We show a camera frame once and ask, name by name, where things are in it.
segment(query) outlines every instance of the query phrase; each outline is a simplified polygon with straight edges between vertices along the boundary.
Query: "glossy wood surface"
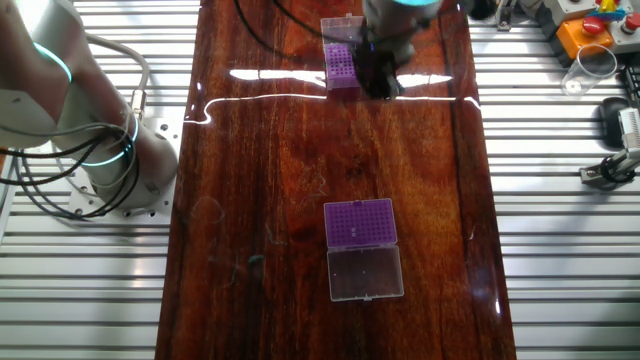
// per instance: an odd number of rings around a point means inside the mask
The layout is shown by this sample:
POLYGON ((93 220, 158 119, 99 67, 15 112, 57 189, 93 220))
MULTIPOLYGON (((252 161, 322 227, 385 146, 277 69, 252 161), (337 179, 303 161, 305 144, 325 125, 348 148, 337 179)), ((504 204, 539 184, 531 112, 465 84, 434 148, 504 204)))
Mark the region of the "glossy wood surface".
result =
MULTIPOLYGON (((469 32, 447 3, 404 98, 326 98, 322 42, 203 1, 157 359, 515 359, 469 32), (405 295, 333 303, 323 204, 393 200, 405 295)), ((283 1, 307 23, 359 1, 283 1)))

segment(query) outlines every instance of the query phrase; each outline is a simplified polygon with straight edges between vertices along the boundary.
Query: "clear plastic cup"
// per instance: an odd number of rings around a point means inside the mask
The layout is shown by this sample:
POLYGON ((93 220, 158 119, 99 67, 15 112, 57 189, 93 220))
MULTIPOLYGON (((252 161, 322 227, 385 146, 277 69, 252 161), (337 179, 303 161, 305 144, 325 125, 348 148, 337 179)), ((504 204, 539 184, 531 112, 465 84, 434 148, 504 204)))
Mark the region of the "clear plastic cup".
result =
POLYGON ((616 57, 609 49, 596 44, 586 45, 578 51, 576 61, 562 79, 562 92, 569 96, 584 95, 601 80, 613 76, 617 66, 616 57))

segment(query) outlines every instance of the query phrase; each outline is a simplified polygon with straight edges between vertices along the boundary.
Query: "teal light ring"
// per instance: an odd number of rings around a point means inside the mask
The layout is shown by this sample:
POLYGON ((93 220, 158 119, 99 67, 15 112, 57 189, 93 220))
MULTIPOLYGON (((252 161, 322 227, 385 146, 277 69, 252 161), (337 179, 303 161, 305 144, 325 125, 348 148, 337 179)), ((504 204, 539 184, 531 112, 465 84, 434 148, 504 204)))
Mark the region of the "teal light ring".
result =
POLYGON ((41 55, 48 57, 49 59, 55 61, 58 65, 60 65, 62 70, 64 70, 64 72, 67 73, 67 77, 69 78, 69 83, 71 83, 71 80, 73 80, 73 78, 71 77, 71 70, 69 69, 67 64, 65 64, 64 61, 62 61, 62 59, 60 59, 56 54, 52 53, 51 51, 49 51, 49 49, 38 44, 37 42, 34 42, 33 46, 36 47, 36 50, 38 50, 38 52, 41 55))
POLYGON ((398 4, 408 5, 408 6, 427 6, 434 3, 437 3, 439 0, 393 0, 398 4))
MULTIPOLYGON (((131 137, 131 144, 132 144, 132 145, 133 145, 133 143, 136 141, 136 138, 138 137, 138 129, 139 129, 139 126, 140 126, 140 125, 138 125, 138 120, 133 119, 133 121, 135 121, 135 123, 136 123, 136 130, 133 132, 133 137, 131 137)), ((93 163, 93 164, 91 164, 91 163, 82 163, 82 166, 102 166, 102 165, 111 164, 112 162, 114 162, 114 161, 116 161, 116 160, 120 159, 121 157, 123 157, 123 156, 124 156, 124 153, 125 153, 126 151, 129 151, 129 148, 130 148, 132 145, 127 146, 127 148, 126 148, 125 150, 122 150, 122 151, 120 152, 120 154, 118 154, 118 155, 116 155, 116 156, 112 157, 112 158, 111 158, 111 159, 109 159, 109 160, 105 160, 105 161, 103 161, 103 162, 93 163)))

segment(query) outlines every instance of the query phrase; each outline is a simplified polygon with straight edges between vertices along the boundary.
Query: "purple tip rack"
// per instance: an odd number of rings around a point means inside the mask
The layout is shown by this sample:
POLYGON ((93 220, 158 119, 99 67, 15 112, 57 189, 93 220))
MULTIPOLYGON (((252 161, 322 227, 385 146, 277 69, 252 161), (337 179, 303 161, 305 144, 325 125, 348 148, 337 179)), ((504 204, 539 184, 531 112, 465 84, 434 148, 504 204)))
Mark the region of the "purple tip rack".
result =
POLYGON ((347 44, 330 44, 324 47, 327 63, 327 89, 358 87, 353 58, 347 44))
MULTIPOLYGON (((327 18, 320 21, 322 34, 338 39, 357 41, 362 24, 362 16, 327 18)), ((324 40, 324 59, 327 65, 327 90, 359 88, 353 67, 349 44, 324 40)))
POLYGON ((404 295, 390 199, 324 204, 331 300, 404 295))
POLYGON ((324 205, 324 216, 330 248, 398 241, 390 199, 328 203, 324 205))

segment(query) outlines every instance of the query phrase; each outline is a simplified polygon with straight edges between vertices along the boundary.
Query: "pipette tip box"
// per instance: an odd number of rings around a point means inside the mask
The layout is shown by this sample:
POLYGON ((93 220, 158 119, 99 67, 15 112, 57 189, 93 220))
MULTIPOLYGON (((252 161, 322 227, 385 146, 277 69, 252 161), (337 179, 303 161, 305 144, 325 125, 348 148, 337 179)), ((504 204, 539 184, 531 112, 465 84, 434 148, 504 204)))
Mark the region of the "pipette tip box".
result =
POLYGON ((391 199, 324 204, 332 301, 404 295, 391 199))

